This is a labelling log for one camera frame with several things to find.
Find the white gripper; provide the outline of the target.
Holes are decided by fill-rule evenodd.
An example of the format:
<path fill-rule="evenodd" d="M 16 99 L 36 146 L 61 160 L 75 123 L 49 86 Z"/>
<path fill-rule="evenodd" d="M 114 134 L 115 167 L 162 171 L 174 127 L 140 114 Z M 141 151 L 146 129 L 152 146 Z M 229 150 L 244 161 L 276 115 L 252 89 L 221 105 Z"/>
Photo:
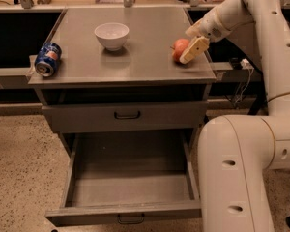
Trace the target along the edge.
<path fill-rule="evenodd" d="M 219 42 L 231 34 L 231 14 L 223 7 L 214 7 L 192 24 L 186 35 L 193 38 L 180 56 L 180 62 L 187 64 L 205 52 L 210 42 Z"/>

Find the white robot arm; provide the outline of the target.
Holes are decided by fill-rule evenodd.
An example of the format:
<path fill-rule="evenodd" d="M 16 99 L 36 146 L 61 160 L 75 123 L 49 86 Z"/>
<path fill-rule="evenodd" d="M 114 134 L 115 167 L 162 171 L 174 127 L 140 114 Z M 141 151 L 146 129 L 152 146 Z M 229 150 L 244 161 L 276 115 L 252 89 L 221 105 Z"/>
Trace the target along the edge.
<path fill-rule="evenodd" d="M 263 172 L 290 167 L 290 27 L 287 0 L 224 0 L 187 30 L 187 63 L 238 28 L 255 29 L 268 112 L 221 115 L 197 143 L 203 232 L 275 232 Z"/>

